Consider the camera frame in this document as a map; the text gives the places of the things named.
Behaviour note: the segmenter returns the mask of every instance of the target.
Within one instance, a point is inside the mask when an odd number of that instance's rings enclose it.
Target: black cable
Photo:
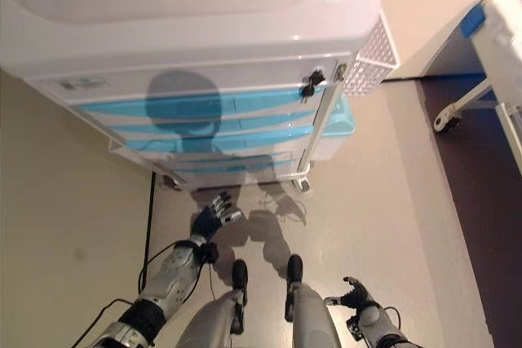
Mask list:
[[[394,306],[388,306],[388,307],[384,307],[383,309],[384,311],[388,311],[388,310],[394,310],[395,313],[397,314],[397,319],[399,320],[399,330],[400,330],[400,327],[402,326],[402,321],[400,320],[400,312],[394,307]]]
[[[201,266],[199,267],[199,271],[197,272],[196,283],[194,283],[194,285],[192,286],[192,289],[190,290],[190,293],[188,293],[188,296],[183,300],[183,303],[185,303],[192,296],[192,293],[196,289],[197,282],[199,281],[199,276],[201,274],[201,269],[203,269],[203,266],[205,265],[205,262],[206,262],[206,258],[203,258],[203,262],[201,263]]]
[[[138,292],[143,291],[147,284],[147,265],[148,265],[148,249],[150,247],[150,229],[153,222],[153,206],[154,206],[154,189],[156,187],[156,172],[153,171],[153,175],[150,178],[150,194],[148,197],[148,218],[147,218],[147,236],[145,237],[145,255],[144,255],[144,266],[141,268],[143,279],[141,285],[138,286]]]
[[[210,281],[210,292],[212,293],[212,298],[215,300],[214,287],[212,286],[212,267],[209,264],[209,281]]]
[[[85,332],[82,333],[82,335],[74,342],[74,344],[71,345],[71,348],[76,348],[76,346],[83,340],[83,338],[91,331],[91,329],[96,325],[96,323],[100,320],[101,316],[104,314],[104,312],[110,307],[112,306],[114,303],[116,302],[123,302],[123,303],[126,303],[127,305],[132,305],[132,302],[129,302],[125,299],[121,299],[119,297],[117,297],[116,299],[114,299],[112,302],[110,302],[107,306],[105,306],[104,308],[101,309],[100,313],[98,314],[98,316],[95,318],[94,321],[92,321],[92,323],[89,325],[89,327],[85,330]]]
[[[165,251],[167,251],[169,248],[171,248],[172,246],[174,246],[176,244],[176,242],[178,241],[175,241],[175,242],[172,242],[170,244],[168,244],[166,247],[164,247],[162,250],[160,250],[159,252],[157,252],[156,254],[154,254],[154,256],[149,259],[145,265],[141,268],[141,271],[139,271],[139,275],[138,275],[138,293],[141,293],[143,291],[143,289],[141,288],[142,287],[142,277],[144,275],[144,271],[147,269],[147,266],[148,264],[150,264],[152,261],[154,261],[158,256],[160,256],[161,254],[163,254]]]

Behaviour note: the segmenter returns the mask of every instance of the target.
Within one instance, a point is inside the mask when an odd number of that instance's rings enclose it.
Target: gray floor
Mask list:
[[[321,296],[345,293],[345,275],[397,306],[403,330],[423,346],[492,346],[444,171],[414,84],[387,85],[351,99],[357,129],[331,161],[312,169],[313,192],[288,184],[230,190],[245,219],[215,237],[221,258],[211,274],[224,293],[235,258],[250,269],[246,332],[233,346],[291,346],[283,319],[284,270],[291,253]],[[217,190],[192,195],[159,186],[151,254],[188,234],[192,215]],[[172,346],[211,299],[205,269],[195,295],[164,328]],[[333,309],[343,346],[358,346]]]
[[[0,82],[1,345],[70,346],[101,306],[136,295],[150,173],[109,154],[102,134],[23,82],[3,73]],[[321,295],[343,293],[345,275],[360,278],[379,301],[399,307],[403,329],[419,344],[492,346],[415,85],[388,85],[351,102],[356,132],[313,168],[313,193],[243,187],[238,205],[248,222],[216,237],[216,294],[227,289],[233,257],[250,267],[247,331],[234,346],[291,346],[278,271],[290,252],[303,256],[305,280]],[[158,187],[151,253],[185,237],[196,210],[191,195]],[[175,344],[210,299],[208,283],[206,271],[158,347]],[[106,311],[84,343],[123,309]],[[361,346],[347,334],[349,311],[332,313],[343,346]]]

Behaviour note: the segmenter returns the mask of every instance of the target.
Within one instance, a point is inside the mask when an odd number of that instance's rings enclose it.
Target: white panel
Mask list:
[[[321,69],[325,78],[330,78],[336,63],[334,58],[317,58],[187,67],[172,65],[53,77],[32,80],[30,84],[64,104],[74,105],[97,100],[298,87],[314,69]]]

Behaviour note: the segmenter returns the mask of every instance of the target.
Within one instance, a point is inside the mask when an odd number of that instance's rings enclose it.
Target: robotic finger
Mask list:
[[[234,211],[230,214],[221,215],[219,221],[221,222],[221,225],[224,226],[225,224],[235,222],[241,216],[243,216],[243,213],[241,211]]]
[[[341,303],[341,297],[326,297],[325,299],[323,299],[323,302],[327,306],[343,306],[343,304]]]

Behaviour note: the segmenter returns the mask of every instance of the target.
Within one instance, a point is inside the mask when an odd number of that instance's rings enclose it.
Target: sticker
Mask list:
[[[73,79],[62,79],[59,81],[59,84],[66,90],[92,89],[108,86],[107,81],[102,77],[75,77]]]

